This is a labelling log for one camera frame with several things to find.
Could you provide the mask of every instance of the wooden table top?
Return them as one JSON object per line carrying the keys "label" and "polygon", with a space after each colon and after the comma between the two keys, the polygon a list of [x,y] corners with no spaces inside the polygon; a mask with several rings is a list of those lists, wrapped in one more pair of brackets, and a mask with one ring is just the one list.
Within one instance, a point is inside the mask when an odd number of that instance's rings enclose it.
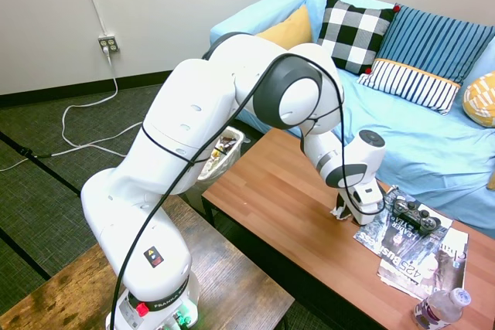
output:
{"label": "wooden table top", "polygon": [[[165,210],[193,255],[197,329],[274,328],[294,299],[179,197]],[[0,317],[4,330],[103,329],[115,274],[95,245]]]}
{"label": "wooden table top", "polygon": [[[353,238],[358,226],[330,215],[337,190],[319,177],[297,138],[272,129],[203,196],[385,328],[416,329],[410,311],[418,300],[382,283],[380,258]],[[473,301],[449,328],[492,330],[495,240],[452,226],[469,234],[465,288]]]}

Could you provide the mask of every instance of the plastic bottle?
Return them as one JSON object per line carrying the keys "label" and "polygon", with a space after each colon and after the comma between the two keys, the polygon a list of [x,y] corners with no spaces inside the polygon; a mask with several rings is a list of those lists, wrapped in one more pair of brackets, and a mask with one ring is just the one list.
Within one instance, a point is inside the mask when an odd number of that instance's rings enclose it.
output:
{"label": "plastic bottle", "polygon": [[436,291],[416,305],[413,319],[420,329],[437,330],[460,320],[463,308],[469,303],[469,293],[460,287],[452,291]]}

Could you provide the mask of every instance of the power cord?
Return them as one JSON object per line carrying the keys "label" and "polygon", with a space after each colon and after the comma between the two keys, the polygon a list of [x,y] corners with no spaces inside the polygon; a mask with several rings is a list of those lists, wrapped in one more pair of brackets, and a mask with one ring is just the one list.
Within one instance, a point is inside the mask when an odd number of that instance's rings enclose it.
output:
{"label": "power cord", "polygon": [[[133,125],[131,125],[130,127],[124,129],[123,131],[121,131],[120,133],[112,136],[112,137],[108,137],[108,138],[103,138],[103,139],[98,139],[96,141],[91,141],[89,143],[86,143],[85,145],[76,145],[74,144],[72,141],[70,141],[66,136],[65,136],[65,129],[66,129],[66,124],[65,124],[65,118],[67,116],[67,113],[69,112],[69,110],[71,108],[74,108],[74,107],[77,107],[77,108],[84,108],[84,107],[92,107],[92,106],[96,106],[97,104],[102,104],[104,102],[107,102],[109,100],[111,100],[112,98],[114,98],[115,96],[117,96],[118,94],[118,84],[117,84],[117,78],[115,77],[115,71],[114,71],[114,68],[113,68],[113,65],[111,63],[111,57],[110,57],[110,51],[108,49],[107,46],[104,47],[104,50],[103,50],[105,56],[107,57],[107,60],[108,60],[108,65],[111,69],[111,72],[112,72],[112,78],[113,78],[113,81],[114,81],[114,85],[115,85],[115,92],[110,96],[110,97],[106,97],[104,98],[103,100],[99,100],[98,102],[93,102],[91,104],[72,104],[70,105],[69,107],[67,107],[65,109],[65,111],[63,112],[63,115],[62,115],[62,138],[65,142],[67,142],[70,146],[72,146],[73,148],[71,148],[70,150],[66,150],[66,151],[62,151],[62,152],[57,152],[57,153],[53,153],[53,154],[48,154],[48,155],[37,155],[35,157],[37,158],[51,158],[51,157],[54,157],[54,156],[61,156],[61,155],[65,155],[65,154],[68,154],[68,153],[71,153],[71,152],[74,152],[74,151],[79,151],[79,150],[82,150],[83,148],[89,148],[89,147],[92,147],[92,148],[98,148],[99,150],[102,150],[102,151],[106,151],[106,152],[109,152],[113,155],[117,155],[117,156],[120,156],[121,158],[125,158],[126,155],[123,155],[119,152],[116,152],[116,151],[112,151],[108,148],[105,148],[105,147],[101,147],[99,145],[96,145],[97,143],[101,143],[103,141],[109,141],[111,139],[115,139],[117,137],[120,137],[121,135],[123,135],[124,133],[126,133],[127,131],[130,131],[132,128],[135,128],[139,125],[142,124],[142,121],[139,121],[138,123],[135,123]],[[8,168],[5,168],[5,169],[0,169],[0,172],[6,172],[12,168],[15,168],[16,166],[18,165],[21,165],[23,162],[25,162],[27,159],[23,159],[21,160],[20,162],[17,162],[15,163],[14,165],[8,167]]]}
{"label": "power cord", "polygon": [[244,98],[244,100],[242,101],[242,103],[239,105],[239,107],[236,109],[236,111],[229,117],[229,119],[225,122],[225,124],[222,125],[220,127],[220,129],[218,129],[218,131],[213,136],[211,136],[203,144],[203,146],[201,146],[201,148],[193,155],[193,157],[189,161],[187,159],[182,158],[182,156],[180,157],[184,161],[186,161],[186,165],[184,166],[184,168],[182,169],[182,171],[177,175],[177,177],[174,179],[174,181],[172,182],[172,184],[170,185],[170,187],[167,189],[167,191],[163,194],[163,196],[160,198],[160,200],[156,203],[156,205],[153,208],[153,210],[148,214],[148,217],[146,217],[145,222],[142,224],[141,228],[139,229],[138,233],[136,234],[136,237],[134,238],[134,241],[132,242],[131,246],[129,247],[128,252],[125,255],[125,258],[124,258],[124,260],[122,262],[121,269],[119,270],[119,273],[118,273],[118,276],[117,276],[117,282],[115,283],[114,295],[113,295],[113,298],[112,298],[111,316],[110,316],[110,328],[113,329],[114,328],[114,325],[115,325],[115,312],[117,310],[118,295],[119,295],[120,286],[122,284],[122,280],[124,278],[125,269],[127,268],[128,263],[129,263],[129,261],[131,259],[132,252],[134,251],[136,245],[138,244],[138,241],[141,238],[142,234],[144,233],[146,227],[151,222],[153,216],[156,214],[156,212],[162,206],[162,204],[166,201],[167,197],[169,197],[170,192],[179,183],[180,179],[187,173],[187,171],[189,170],[189,168],[192,165],[195,164],[195,161],[200,156],[200,154],[208,147],[208,145],[212,141],[214,141],[217,137],[219,137],[224,132],[224,130],[227,128],[227,126],[230,124],[230,122],[232,122],[232,120],[235,119],[235,117],[237,115],[239,115],[239,113],[244,109],[244,107],[246,106],[246,104],[248,104],[249,100],[253,97],[254,92],[256,92],[256,90],[259,88],[261,81],[263,81],[263,79],[265,78],[265,76],[267,75],[267,73],[271,70],[271,68],[279,60],[283,60],[285,58],[293,57],[293,56],[298,57],[298,58],[301,58],[301,59],[305,60],[307,63],[310,63],[311,65],[313,65],[316,68],[318,68],[321,71],[323,71],[325,73],[325,75],[330,79],[330,81],[332,82],[333,86],[335,87],[335,91],[336,91],[336,94],[337,94],[337,99],[338,99],[338,102],[339,102],[340,124],[341,124],[340,125],[340,129],[342,131],[341,144],[342,144],[342,165],[343,165],[342,166],[342,170],[343,170],[343,179],[344,179],[344,185],[346,187],[346,192],[347,192],[347,195],[349,197],[349,200],[353,203],[353,200],[350,197],[349,188],[348,188],[347,180],[346,180],[346,173],[345,173],[344,144],[343,144],[343,129],[344,129],[344,125],[343,125],[343,105],[342,105],[343,101],[342,101],[342,97],[340,96],[339,87],[337,86],[336,81],[332,78],[332,76],[328,73],[328,71],[326,71],[325,69],[323,69],[318,63],[315,63],[315,62],[311,61],[309,58],[306,58],[306,57],[300,56],[300,55],[295,55],[295,54],[292,54],[292,53],[285,53],[285,54],[282,54],[280,56],[277,56],[268,65],[267,69],[263,72],[263,74],[260,75],[260,77],[258,78],[258,81],[254,85],[254,87],[251,90],[251,92],[249,92],[249,94],[246,96],[246,98]]}

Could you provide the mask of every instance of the red button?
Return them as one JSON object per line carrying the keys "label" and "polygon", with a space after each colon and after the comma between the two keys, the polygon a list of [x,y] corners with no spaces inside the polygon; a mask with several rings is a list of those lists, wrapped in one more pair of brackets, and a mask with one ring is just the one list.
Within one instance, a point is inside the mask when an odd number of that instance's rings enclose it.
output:
{"label": "red button", "polygon": [[145,317],[148,314],[149,309],[148,307],[146,307],[146,304],[139,303],[138,306],[136,307],[136,311],[138,311],[139,317]]}

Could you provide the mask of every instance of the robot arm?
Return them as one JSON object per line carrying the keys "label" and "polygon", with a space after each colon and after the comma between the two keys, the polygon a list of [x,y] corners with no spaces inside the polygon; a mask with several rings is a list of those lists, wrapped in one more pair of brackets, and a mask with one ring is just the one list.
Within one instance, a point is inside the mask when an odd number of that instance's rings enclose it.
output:
{"label": "robot arm", "polygon": [[[279,129],[301,128],[302,151],[326,184],[339,189],[359,223],[369,223],[367,213],[375,212],[381,201],[374,176],[384,142],[369,131],[361,131],[346,146],[346,183],[353,200],[347,197],[342,145],[331,132],[341,122],[338,95],[343,97],[343,88],[321,46],[304,44],[287,51],[254,36],[226,35],[205,56],[207,60],[186,60],[174,69],[125,160],[83,187],[84,214],[116,274],[152,207],[185,166],[187,172],[171,193],[185,192],[196,182],[216,141],[192,159],[248,98],[245,108],[261,121]],[[190,303],[197,304],[199,292],[190,268],[183,238],[158,209],[124,273],[128,290],[118,300],[116,328],[132,328],[136,313],[146,320],[140,330],[159,324],[174,328],[177,313],[183,315],[187,308],[188,326],[193,325],[197,311]]]}
{"label": "robot arm", "polygon": [[[286,53],[291,56],[277,60]],[[261,85],[246,108],[274,128],[298,125],[302,132],[301,149],[322,179],[329,187],[339,189],[345,206],[359,224],[371,222],[382,200],[375,175],[385,155],[385,142],[377,133],[363,130],[346,146],[346,184],[342,144],[332,133],[341,123],[338,96],[343,105],[344,92],[328,52],[316,44],[302,44],[285,51],[263,39],[227,34],[207,55],[211,62],[232,71],[238,103],[261,77]]]}

